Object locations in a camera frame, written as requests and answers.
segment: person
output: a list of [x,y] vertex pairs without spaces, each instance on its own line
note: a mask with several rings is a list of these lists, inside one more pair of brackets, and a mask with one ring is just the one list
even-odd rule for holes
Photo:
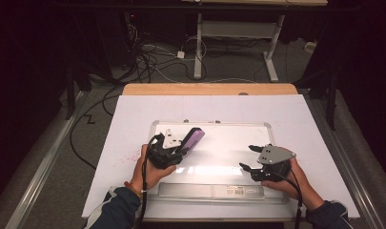
[[[104,201],[96,207],[88,217],[84,228],[132,228],[135,223],[135,212],[141,205],[142,164],[146,155],[147,145],[142,146],[141,157],[137,160],[130,182],[123,187],[112,187]],[[326,201],[311,186],[302,168],[295,158],[290,159],[292,171],[288,179],[300,187],[303,204],[306,206],[306,220],[317,229],[352,228],[348,221],[347,208],[338,201]],[[148,190],[152,189],[161,178],[170,175],[176,169],[172,165],[165,170],[156,169],[147,161]],[[287,181],[261,181],[261,185],[281,191],[288,197],[298,199],[296,189]]]

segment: hand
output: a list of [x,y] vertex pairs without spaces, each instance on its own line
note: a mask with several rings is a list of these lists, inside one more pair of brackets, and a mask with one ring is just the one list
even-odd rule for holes
[[[321,206],[324,203],[324,200],[320,197],[320,195],[314,190],[314,188],[311,186],[309,183],[308,179],[306,178],[305,173],[303,172],[302,168],[297,164],[296,158],[291,158],[291,168],[292,172],[294,172],[297,182],[299,183],[299,188],[302,193],[302,199],[303,199],[303,204],[310,210],[314,210]],[[295,177],[293,173],[290,172],[287,176],[287,179],[292,181],[294,184],[297,185]],[[287,181],[282,180],[279,182],[273,182],[270,180],[263,180],[261,181],[261,185],[275,189],[278,191],[281,191],[285,193],[288,197],[297,199],[298,194],[296,189]]]
[[[142,190],[142,164],[145,160],[146,151],[148,149],[148,145],[142,145],[141,150],[141,157],[136,162],[135,168],[133,169],[133,176],[130,181],[132,184],[133,189],[136,191]],[[146,182],[148,184],[148,190],[152,189],[161,178],[170,175],[175,170],[175,165],[169,166],[168,168],[162,170],[162,169],[156,169],[151,162],[147,161],[146,166]]]

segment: white desk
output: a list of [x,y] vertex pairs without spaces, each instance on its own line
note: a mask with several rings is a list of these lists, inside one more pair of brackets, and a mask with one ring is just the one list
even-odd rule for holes
[[[284,6],[326,6],[327,0],[200,0],[199,4],[223,3],[223,4],[248,4],[248,5],[284,5]],[[273,64],[273,54],[282,23],[285,16],[279,15],[275,23],[255,22],[233,22],[233,21],[204,21],[202,13],[198,14],[196,33],[196,55],[194,63],[194,78],[201,78],[202,67],[202,36],[226,36],[226,37],[249,37],[249,38],[271,38],[270,48],[263,53],[264,62],[272,82],[278,82],[278,76]]]
[[[111,186],[132,177],[140,147],[155,120],[268,122],[277,145],[297,153],[309,181],[325,199],[338,199],[359,213],[315,125],[302,95],[123,95],[119,98],[91,190],[87,217]],[[146,220],[272,220],[295,218],[296,201],[286,205],[182,204],[151,201]]]

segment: bracelet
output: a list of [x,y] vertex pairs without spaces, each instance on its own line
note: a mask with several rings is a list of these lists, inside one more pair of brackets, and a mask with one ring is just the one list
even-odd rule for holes
[[138,191],[136,191],[133,186],[132,186],[132,183],[129,183],[128,181],[125,181],[124,182],[124,185],[125,187],[129,188],[131,191],[133,191],[139,198],[142,199],[142,194],[141,193],[138,193]]

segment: blue sleeve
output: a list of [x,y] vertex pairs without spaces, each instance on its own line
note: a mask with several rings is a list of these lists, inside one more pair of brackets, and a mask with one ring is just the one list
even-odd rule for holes
[[348,222],[347,208],[336,201],[325,201],[312,212],[306,211],[306,220],[313,225],[314,229],[353,228]]
[[104,202],[91,212],[84,228],[132,228],[140,204],[139,197],[130,189],[112,187]]

